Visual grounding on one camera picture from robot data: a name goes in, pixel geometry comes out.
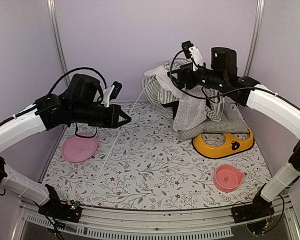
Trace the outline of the striped pet tent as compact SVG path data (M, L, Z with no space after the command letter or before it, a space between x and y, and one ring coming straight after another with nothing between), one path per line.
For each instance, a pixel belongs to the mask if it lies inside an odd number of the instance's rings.
M144 94L165 117L173 119L175 131L187 131L208 120L216 123L222 120L224 100L221 98L202 100L192 97L212 97L218 94L217 90L196 86L191 90L186 89L185 91L189 93L187 95L178 90L168 77L170 68L177 70L189 62L185 58L178 57L171 64L170 59L143 74Z

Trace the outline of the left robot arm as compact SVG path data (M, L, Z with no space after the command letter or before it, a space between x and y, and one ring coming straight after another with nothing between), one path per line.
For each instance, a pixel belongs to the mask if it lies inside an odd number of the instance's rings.
M24 111L0 123L0 154L24 139L60 125L87 124L95 128L116 129L131 121L121 106L111 104L122 89L115 81L101 88L100 81L86 74L75 74L60 95L49 92ZM0 188L29 199L53 216L64 213L64 205L51 186L44 186L20 174L0 156Z

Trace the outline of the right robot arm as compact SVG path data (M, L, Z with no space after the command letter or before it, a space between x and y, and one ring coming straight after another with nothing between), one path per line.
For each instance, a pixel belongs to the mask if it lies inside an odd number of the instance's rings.
M181 53L191 62L176 70L170 69L167 76L182 93L196 86L216 90L217 98L227 96L243 107L264 114L298 139L288 162L261 187L248 208L252 218L259 218L268 210L270 202L300 178L300 107L249 76L239 77L237 53L233 49L213 47L210 68L191 42L182 44Z

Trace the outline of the floral table mat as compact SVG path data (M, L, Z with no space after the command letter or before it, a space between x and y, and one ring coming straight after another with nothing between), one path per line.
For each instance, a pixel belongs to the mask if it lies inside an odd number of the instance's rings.
M172 121L153 105L127 102L121 107L131 123L98 129L97 149L88 160L69 162L57 147L43 183L53 186L62 200L118 209L214 208L250 202L271 178L257 145L226 158L205 158L190 140L179 139ZM214 186L214 173L225 164L245 174L231 193Z

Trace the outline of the pink plate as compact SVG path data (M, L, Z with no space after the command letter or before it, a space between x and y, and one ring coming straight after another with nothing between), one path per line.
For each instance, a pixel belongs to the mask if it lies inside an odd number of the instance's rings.
M68 162L84 162L97 150L97 138L92 133L81 132L80 135L83 137L72 135L62 144L61 154Z

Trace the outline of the green checkered cushion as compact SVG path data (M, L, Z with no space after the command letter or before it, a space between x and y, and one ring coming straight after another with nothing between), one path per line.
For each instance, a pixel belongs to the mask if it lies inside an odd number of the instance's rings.
M178 137L183 142L191 140L201 134L248 134L249 130L242 116L239 115L238 108L229 103L224 104L221 120L212 121L207 118L199 125L188 130L179 130Z

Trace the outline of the yellow double bowl holder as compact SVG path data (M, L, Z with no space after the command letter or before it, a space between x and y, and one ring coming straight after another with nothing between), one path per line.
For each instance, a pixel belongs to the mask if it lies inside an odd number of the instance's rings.
M208 159L221 159L233 156L250 150L254 144L254 134L247 126L249 137L247 139L239 139L231 133L224 133L225 141L220 146L212 146L207 144L202 135L198 135L191 140L194 150L201 156Z

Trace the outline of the pink bowl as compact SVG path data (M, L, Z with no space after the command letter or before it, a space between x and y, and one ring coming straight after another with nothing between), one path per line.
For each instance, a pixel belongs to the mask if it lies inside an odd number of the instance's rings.
M214 186L223 193L235 191L243 182L245 174L230 164L219 166L214 172Z

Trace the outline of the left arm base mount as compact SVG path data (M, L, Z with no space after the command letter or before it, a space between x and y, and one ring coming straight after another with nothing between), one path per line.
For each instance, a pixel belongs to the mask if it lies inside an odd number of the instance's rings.
M68 204L59 200L50 199L44 205L39 206L38 213L51 217L54 220L78 223L82 215L82 210L80 206L76 206L74 203Z

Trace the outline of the front aluminium rail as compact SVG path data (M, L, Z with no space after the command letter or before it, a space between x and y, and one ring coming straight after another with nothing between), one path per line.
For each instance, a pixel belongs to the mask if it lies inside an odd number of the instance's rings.
M248 204L188 210L131 210L83 206L79 221L46 218L23 201L14 240L300 240L300 224L287 195L273 211L248 218Z

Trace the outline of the right aluminium frame post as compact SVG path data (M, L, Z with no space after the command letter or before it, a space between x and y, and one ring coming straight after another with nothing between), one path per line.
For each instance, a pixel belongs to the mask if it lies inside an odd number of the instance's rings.
M265 9L265 0L257 0L253 29L252 29L252 36L251 36L249 51L248 51L247 60L244 68L244 73L243 73L245 76L249 76L252 71L258 40L261 32L262 22L263 22L264 9Z

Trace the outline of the aluminium frame post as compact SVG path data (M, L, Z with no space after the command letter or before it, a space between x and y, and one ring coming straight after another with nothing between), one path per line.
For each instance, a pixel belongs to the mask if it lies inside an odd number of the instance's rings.
M252 71L258 40L261 32L262 22L263 22L264 9L265 9L265 0L257 0L253 29L252 29L252 36L251 36L249 51L248 51L247 60L244 68L244 73L243 73L245 76L249 76Z
M68 68L67 68L64 51L63 51L62 40L61 40L61 35L60 35L60 30L58 25L56 4L54 0L47 0L46 3L47 3L48 16L50 20L52 35L56 47L56 52L57 52L61 72L65 74L68 71Z

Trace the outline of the left aluminium frame post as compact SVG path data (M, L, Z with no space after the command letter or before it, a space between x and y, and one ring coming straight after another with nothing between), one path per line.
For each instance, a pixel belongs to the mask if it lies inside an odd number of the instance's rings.
M64 51L63 51L62 40L61 40L61 35L60 35L60 30L58 25L56 4L54 0L47 0L46 3L47 3L48 16L50 20L52 35L56 47L56 52L57 52L61 72L65 74L68 71L68 68L67 68Z

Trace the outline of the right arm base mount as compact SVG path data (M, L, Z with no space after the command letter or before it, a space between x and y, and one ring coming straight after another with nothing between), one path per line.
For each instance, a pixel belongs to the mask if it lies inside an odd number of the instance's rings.
M275 210L271 203L262 205L261 203L244 203L242 201L237 201L231 207L231 214L235 223L242 223L269 217L274 213Z

